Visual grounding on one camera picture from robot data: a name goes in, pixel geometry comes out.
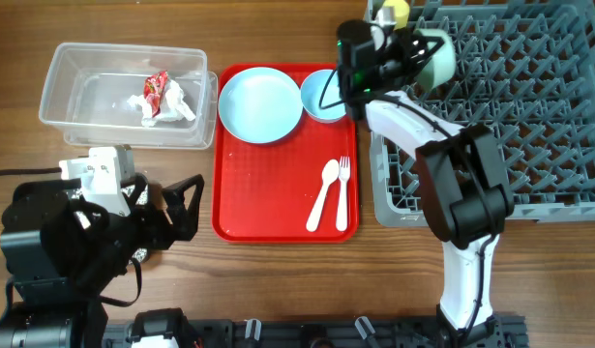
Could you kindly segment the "white plastic spoon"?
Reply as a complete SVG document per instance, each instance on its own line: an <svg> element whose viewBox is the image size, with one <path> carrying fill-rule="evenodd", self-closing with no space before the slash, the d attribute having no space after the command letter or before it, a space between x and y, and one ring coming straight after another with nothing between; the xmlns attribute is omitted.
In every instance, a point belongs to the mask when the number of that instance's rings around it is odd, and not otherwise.
<svg viewBox="0 0 595 348"><path fill-rule="evenodd" d="M309 232L314 232L317 229L322 216L328 189L338 179L339 173L340 164L336 159L330 159L323 167L321 173L322 185L306 222L306 229Z"/></svg>

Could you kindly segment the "light blue plate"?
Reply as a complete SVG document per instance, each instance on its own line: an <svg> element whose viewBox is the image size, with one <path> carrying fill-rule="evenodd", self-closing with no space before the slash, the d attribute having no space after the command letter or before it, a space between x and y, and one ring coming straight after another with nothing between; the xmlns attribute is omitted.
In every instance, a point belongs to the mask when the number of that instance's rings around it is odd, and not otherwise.
<svg viewBox="0 0 595 348"><path fill-rule="evenodd" d="M269 67L245 69L232 76L219 96L219 116L234 137L251 144L283 139L300 123L300 89L285 72Z"/></svg>

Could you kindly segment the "light blue bowl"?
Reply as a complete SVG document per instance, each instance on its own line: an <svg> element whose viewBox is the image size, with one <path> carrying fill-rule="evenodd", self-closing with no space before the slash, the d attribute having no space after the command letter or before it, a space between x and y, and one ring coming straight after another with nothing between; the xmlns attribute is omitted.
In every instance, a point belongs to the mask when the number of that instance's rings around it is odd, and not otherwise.
<svg viewBox="0 0 595 348"><path fill-rule="evenodd" d="M301 100L304 109L317 122L335 123L345 116L335 70L319 70L308 75L301 85Z"/></svg>

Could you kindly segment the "yellow plastic cup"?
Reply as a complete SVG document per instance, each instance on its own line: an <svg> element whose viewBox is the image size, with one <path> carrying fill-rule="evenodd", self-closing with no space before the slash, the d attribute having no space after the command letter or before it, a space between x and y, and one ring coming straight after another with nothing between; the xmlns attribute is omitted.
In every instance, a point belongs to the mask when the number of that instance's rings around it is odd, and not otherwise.
<svg viewBox="0 0 595 348"><path fill-rule="evenodd" d="M390 7L394 10L396 29L402 29L407 26L410 15L410 6L406 0L384 0L383 6Z"/></svg>

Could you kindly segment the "white napkin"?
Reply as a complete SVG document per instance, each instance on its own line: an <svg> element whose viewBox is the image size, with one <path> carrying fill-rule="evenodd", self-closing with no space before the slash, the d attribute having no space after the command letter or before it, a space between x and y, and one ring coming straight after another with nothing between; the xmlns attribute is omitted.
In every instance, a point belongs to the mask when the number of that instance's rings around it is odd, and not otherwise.
<svg viewBox="0 0 595 348"><path fill-rule="evenodd" d="M181 86L169 79L164 89L161 111L154 118L150 115L151 107L142 95L131 95L127 104L141 115L141 125L145 128L155 127L158 123L172 123L177 121L194 121L195 113L185 102L185 93Z"/></svg>

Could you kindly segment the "red snack wrapper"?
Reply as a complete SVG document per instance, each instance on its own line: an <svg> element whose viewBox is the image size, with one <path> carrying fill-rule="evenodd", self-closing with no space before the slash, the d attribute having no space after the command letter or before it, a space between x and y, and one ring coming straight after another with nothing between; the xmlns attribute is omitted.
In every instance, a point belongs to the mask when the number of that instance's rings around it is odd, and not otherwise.
<svg viewBox="0 0 595 348"><path fill-rule="evenodd" d="M157 72L145 79L143 97L151 107L150 115L154 118L161 111L164 89L169 81L167 71Z"/></svg>

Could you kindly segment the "green bowl with food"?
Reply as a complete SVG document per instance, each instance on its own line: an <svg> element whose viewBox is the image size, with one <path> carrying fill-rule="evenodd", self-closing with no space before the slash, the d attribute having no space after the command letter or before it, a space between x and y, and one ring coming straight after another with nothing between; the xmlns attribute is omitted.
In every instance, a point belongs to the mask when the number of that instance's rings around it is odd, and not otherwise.
<svg viewBox="0 0 595 348"><path fill-rule="evenodd" d="M428 64L417 74L416 81L425 92L449 81L456 72L456 51L448 33L441 29L417 29L414 31L423 37L437 37L443 45L431 57Z"/></svg>

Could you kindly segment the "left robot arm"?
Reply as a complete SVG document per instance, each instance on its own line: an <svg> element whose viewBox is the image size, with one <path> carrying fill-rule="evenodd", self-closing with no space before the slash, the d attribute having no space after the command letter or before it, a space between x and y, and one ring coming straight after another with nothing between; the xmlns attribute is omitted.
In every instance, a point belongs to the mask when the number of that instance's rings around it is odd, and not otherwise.
<svg viewBox="0 0 595 348"><path fill-rule="evenodd" d="M68 196L78 179L24 183L2 216L0 248L10 278L0 318L0 347L100 347L106 305L130 302L103 296L141 248L167 250L190 241L198 229L204 179L195 175L163 188L165 209L137 198L146 178L135 175L130 213Z"/></svg>

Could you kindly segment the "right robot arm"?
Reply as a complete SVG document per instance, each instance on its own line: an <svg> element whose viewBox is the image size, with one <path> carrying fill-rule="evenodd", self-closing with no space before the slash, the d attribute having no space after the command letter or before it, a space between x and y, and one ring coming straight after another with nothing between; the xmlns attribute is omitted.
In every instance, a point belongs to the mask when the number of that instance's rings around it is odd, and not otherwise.
<svg viewBox="0 0 595 348"><path fill-rule="evenodd" d="M396 29L362 19L337 29L340 98L414 160L423 214L443 246L438 316L450 338L470 342L490 329L491 261L513 194L491 129L445 121L403 87L432 90L456 73L450 36L440 29Z"/></svg>

